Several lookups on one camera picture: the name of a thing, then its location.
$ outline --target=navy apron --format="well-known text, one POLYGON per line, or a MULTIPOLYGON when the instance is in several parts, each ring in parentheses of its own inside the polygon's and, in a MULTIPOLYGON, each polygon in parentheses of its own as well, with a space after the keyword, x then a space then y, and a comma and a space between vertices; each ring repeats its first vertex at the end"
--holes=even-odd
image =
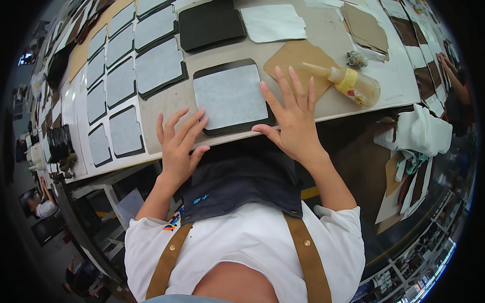
POLYGON ((205 153, 181 187, 181 225, 229 214, 246 203, 263 203, 301 219, 301 182, 294 161, 265 136, 251 146, 233 143, 205 153))

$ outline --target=person's right hand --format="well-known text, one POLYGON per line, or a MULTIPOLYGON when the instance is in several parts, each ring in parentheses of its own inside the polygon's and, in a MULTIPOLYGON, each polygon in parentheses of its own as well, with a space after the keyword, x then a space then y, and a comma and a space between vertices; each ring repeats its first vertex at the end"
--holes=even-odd
POLYGON ((207 117, 202 119, 203 109, 188 118, 175 132, 175 124, 188 111, 186 106, 176 112, 165 124, 165 129, 161 113, 157 120, 157 137, 162 145, 162 173, 159 177, 164 180, 165 186, 171 186, 173 192, 190 177, 204 153, 210 149, 207 145, 199 146, 189 155, 196 137, 208 122, 207 117))
POLYGON ((283 93, 285 107, 281 106, 265 82, 261 81, 259 86, 278 120, 281 132, 266 124, 255 125, 252 131, 266 135, 285 154, 308 169, 315 159, 327 155, 318 139, 313 117, 316 101, 313 77, 308 83, 307 95, 295 70, 290 66, 289 75, 295 88, 295 98, 279 66, 275 68, 275 75, 283 93))

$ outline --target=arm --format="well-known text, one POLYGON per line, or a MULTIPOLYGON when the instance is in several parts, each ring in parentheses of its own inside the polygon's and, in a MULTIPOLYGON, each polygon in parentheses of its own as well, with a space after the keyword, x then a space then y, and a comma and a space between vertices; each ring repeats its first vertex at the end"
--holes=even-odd
POLYGON ((49 192, 49 189, 47 188, 46 179, 44 177, 40 177, 40 185, 42 186, 42 191, 47 195, 47 198, 49 199, 49 201, 51 201, 52 203, 54 203, 55 206, 57 206, 56 200, 54 200, 54 198, 49 192))
POLYGON ((100 282, 97 287, 89 292, 90 296, 95 296, 97 292, 103 288, 103 282, 100 282))
POLYGON ((471 101, 470 101, 470 96, 468 95, 468 90, 464 85, 461 84, 460 80, 458 80, 458 78, 455 75, 456 73, 453 73, 453 71, 448 66, 448 64, 446 62, 446 60, 448 58, 446 58, 444 56, 438 56, 438 58, 439 58, 439 61, 441 63, 441 66, 443 66, 445 73, 450 78, 450 82, 451 82, 452 87, 454 88, 454 90, 456 92, 456 95, 458 96, 458 99, 460 99, 461 103, 463 103, 465 105, 470 105, 471 101))
POLYGON ((260 88, 280 124, 281 132, 265 124, 255 125, 252 130, 266 135, 285 154, 300 162, 308 170, 320 192, 323 207, 335 211, 355 208, 357 204, 354 197, 335 170, 328 153, 318 139, 313 118, 316 102, 313 78, 308 83, 307 96, 295 70, 290 66, 289 75, 295 88, 295 98, 278 66, 275 74, 283 93, 284 107, 263 81, 260 83, 260 88))
POLYGON ((67 268, 70 272, 74 270, 74 256, 71 257, 71 262, 69 263, 69 267, 67 268))
POLYGON ((446 65, 450 68, 450 70, 455 74, 455 76, 458 74, 458 69, 456 69, 456 67, 453 65, 453 63, 451 63, 450 59, 448 59, 448 57, 443 54, 442 52, 438 54, 438 59, 441 61, 441 58, 445 60, 445 63, 446 65))
POLYGON ((190 177, 204 153, 210 149, 207 145, 199 146, 191 156, 189 155, 196 137, 207 124, 207 118, 197 123, 204 115, 204 110, 199 110, 187 119, 175 133, 175 124, 188 111, 189 108, 185 107, 170 117, 165 130, 163 115, 160 113, 158 116, 157 137, 162 145, 162 173, 157 177, 150 195, 138 211, 135 218, 137 221, 146 217, 167 220, 170 198, 190 177))

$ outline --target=brown apron strap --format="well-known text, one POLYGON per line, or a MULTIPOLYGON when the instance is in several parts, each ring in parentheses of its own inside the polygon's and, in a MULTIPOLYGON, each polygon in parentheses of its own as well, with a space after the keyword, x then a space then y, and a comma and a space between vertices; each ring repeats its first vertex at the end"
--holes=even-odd
POLYGON ((155 272, 146 290, 145 300, 161 296, 165 293, 168 279, 170 279, 170 274, 175 265, 175 260, 177 260, 178 253, 193 224, 188 223, 182 225, 168 242, 160 256, 155 272))
POLYGON ((302 219, 285 215, 307 285, 308 302, 332 303, 332 295, 317 247, 302 219))
MULTIPOLYGON (((307 285, 308 302, 331 303, 332 295, 330 294, 330 287, 328 286, 327 277, 323 270, 322 260, 308 232, 307 226, 303 220, 292 217, 287 213, 283 214, 285 215, 288 229, 293 238, 298 259, 300 260, 300 266, 302 267, 303 276, 307 285)), ((161 296, 165 293, 170 274, 175 265, 175 260, 192 225, 193 223, 188 223, 181 226, 168 242, 148 285, 145 300, 161 296)))

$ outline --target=glue bottle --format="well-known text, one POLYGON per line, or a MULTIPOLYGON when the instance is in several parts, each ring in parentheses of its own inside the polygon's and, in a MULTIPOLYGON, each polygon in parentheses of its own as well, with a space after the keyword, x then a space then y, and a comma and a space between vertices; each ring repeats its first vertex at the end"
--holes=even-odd
POLYGON ((321 76, 326 76, 335 84, 335 88, 339 92, 361 106, 372 107, 379 100, 381 87, 379 82, 371 77, 347 67, 328 69, 308 63, 303 63, 303 65, 315 70, 321 76))

